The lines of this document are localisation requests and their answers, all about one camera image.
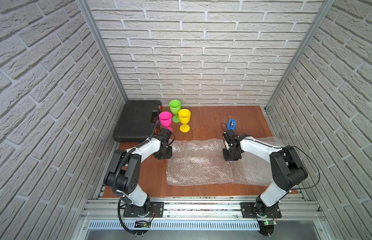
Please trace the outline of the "blue tape dispenser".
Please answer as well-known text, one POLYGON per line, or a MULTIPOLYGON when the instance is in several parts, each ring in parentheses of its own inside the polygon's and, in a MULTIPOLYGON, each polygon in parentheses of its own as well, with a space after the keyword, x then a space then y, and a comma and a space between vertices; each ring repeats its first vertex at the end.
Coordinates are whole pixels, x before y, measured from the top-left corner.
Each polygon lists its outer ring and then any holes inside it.
POLYGON ((237 125, 237 121, 236 120, 234 120, 234 119, 229 119, 229 121, 228 121, 228 124, 227 124, 227 129, 228 130, 235 130, 235 128, 236 128, 236 125, 237 125))

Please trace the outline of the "yellow plastic wine glass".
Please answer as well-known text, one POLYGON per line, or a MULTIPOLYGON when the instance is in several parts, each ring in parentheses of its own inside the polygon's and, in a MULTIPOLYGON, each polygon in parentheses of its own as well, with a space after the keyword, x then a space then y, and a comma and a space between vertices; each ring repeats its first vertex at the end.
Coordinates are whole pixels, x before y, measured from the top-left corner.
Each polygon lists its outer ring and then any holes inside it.
POLYGON ((181 109, 178 115, 179 115, 179 120, 182 124, 180 126, 180 131, 182 133, 187 133, 190 130, 190 126, 188 125, 188 123, 190 122, 190 119, 191 119, 191 111, 188 109, 181 109))

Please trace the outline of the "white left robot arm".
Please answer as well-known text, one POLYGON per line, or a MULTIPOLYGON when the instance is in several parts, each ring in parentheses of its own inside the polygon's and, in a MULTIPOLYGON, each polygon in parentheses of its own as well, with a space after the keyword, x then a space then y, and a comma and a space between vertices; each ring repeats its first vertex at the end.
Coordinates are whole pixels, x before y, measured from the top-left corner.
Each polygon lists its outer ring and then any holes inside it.
POLYGON ((141 163, 150 156, 158 160, 172 156, 174 135, 155 135, 137 146, 122 151, 116 150, 104 176, 103 184, 109 187, 113 195, 136 207, 149 204, 149 195, 139 186, 141 163))

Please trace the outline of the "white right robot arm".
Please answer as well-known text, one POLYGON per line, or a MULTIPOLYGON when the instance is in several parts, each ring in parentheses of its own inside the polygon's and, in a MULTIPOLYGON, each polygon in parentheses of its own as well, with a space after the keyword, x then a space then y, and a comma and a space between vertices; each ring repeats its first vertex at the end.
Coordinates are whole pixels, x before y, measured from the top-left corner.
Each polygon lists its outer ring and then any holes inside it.
POLYGON ((279 201, 308 177, 308 172, 294 147, 273 146, 246 134, 236 135, 232 130, 224 132, 223 138, 226 146, 223 149, 225 161, 238 161, 242 158, 242 153, 248 152, 271 165, 273 180, 257 197, 253 210, 254 214, 261 218, 276 210, 279 201))

